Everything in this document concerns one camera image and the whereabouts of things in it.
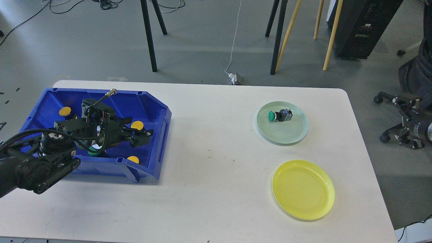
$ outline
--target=stool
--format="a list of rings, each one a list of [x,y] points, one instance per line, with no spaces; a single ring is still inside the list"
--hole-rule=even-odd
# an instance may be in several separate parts
[[[282,0],[282,2],[280,4],[279,21],[277,23],[276,40],[274,43],[273,58],[272,58],[272,63],[271,63],[271,68],[270,68],[270,74],[271,75],[274,75],[279,69],[280,61],[282,60],[283,52],[285,51],[285,47],[286,47],[286,44],[288,42],[289,35],[291,34],[292,26],[294,25],[294,21],[295,21],[295,18],[297,17],[297,12],[299,11],[302,0],[297,0],[297,4],[295,6],[294,13],[292,14],[291,21],[289,22],[288,29],[286,31],[285,38],[284,38],[283,43],[282,43],[282,47],[281,47],[281,50],[279,52],[280,39],[282,37],[283,21],[285,18],[285,11],[286,11],[287,3],[288,3],[288,0]],[[336,29],[337,29],[337,25],[339,23],[339,17],[340,17],[340,11],[342,9],[342,3],[343,3],[343,0],[339,0],[338,4],[337,4],[336,15],[334,18],[333,28],[332,28],[331,36],[330,36],[330,41],[329,41],[328,48],[327,48],[327,55],[326,55],[326,58],[324,61],[324,67],[323,67],[324,71],[327,70],[327,67],[328,67],[328,62],[329,62],[330,55],[331,55],[331,49],[333,47],[334,37],[336,35]],[[320,0],[320,5],[319,5],[318,15],[317,15],[317,22],[315,25],[314,39],[316,39],[318,36],[318,27],[320,25],[321,12],[323,9],[323,4],[324,4],[324,0]],[[266,30],[266,35],[265,35],[266,37],[269,37],[269,35],[270,35],[270,30],[271,30],[271,27],[273,25],[273,21],[274,21],[275,15],[276,15],[278,5],[279,5],[279,0],[274,0],[272,11],[270,14],[270,19],[269,19],[269,22],[267,25],[267,30]]]
[[[152,4],[156,11],[156,16],[158,17],[159,25],[161,26],[162,29],[162,34],[166,35],[167,31],[166,31],[165,23],[163,22],[158,1],[152,0]],[[141,0],[141,10],[143,11],[144,28],[146,29],[147,45],[149,46],[149,54],[150,54],[150,62],[152,64],[152,71],[157,72],[158,68],[156,65],[156,55],[155,55],[155,48],[153,46],[152,30],[150,28],[150,18],[149,18],[149,9],[147,8],[147,0]]]

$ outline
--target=yellow plate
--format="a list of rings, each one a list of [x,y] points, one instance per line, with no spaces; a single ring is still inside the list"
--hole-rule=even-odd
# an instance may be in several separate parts
[[[288,161],[276,170],[273,193],[285,211],[305,220],[323,217],[334,203],[333,183],[326,172],[305,160]]]

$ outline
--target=gray floor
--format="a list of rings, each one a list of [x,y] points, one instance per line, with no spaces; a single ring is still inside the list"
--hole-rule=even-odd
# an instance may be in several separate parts
[[[159,0],[176,6],[177,0]],[[45,8],[18,27],[0,46],[0,141],[14,135],[42,90],[61,79],[229,85],[229,63],[239,0],[185,0],[186,6],[164,14],[163,36],[153,9],[150,21],[158,72],[151,72],[139,1],[124,1],[102,11],[85,0],[66,14]],[[55,11],[69,9],[78,0]],[[329,32],[323,14],[318,40],[313,39],[317,1],[302,3],[279,72],[270,75],[276,25],[265,38],[272,0],[243,0],[232,64],[228,72],[247,78],[245,85],[344,89],[351,100],[395,229],[432,213],[432,146],[410,150],[378,137],[400,122],[396,109],[376,105],[379,91],[400,93],[399,66],[417,50],[396,51],[422,39],[422,4],[405,0],[367,60],[333,57],[322,70]],[[285,26],[295,1],[288,3]],[[0,2],[0,29],[5,33],[42,8],[40,1]],[[289,100],[289,94],[279,99]],[[323,119],[337,119],[322,114]]]

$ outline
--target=light green plate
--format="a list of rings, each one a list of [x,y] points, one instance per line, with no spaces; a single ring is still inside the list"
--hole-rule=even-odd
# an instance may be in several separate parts
[[[279,112],[281,109],[291,109],[291,120],[286,122],[269,121],[269,112]],[[258,111],[257,123],[264,136],[277,144],[298,142],[306,135],[309,129],[309,121],[303,111],[299,107],[284,101],[275,101],[264,105]]]

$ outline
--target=black tripod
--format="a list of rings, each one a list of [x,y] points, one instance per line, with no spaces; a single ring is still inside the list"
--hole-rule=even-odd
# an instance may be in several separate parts
[[[161,10],[157,0],[152,0],[153,7],[155,8],[156,16],[158,17],[159,24],[162,29],[162,34],[166,35],[167,31],[165,23],[162,19]],[[153,46],[152,30],[150,28],[149,10],[147,8],[147,0],[141,0],[141,9],[143,10],[144,27],[146,28],[147,44],[149,45],[150,62],[152,63],[152,71],[157,72],[155,48]]]

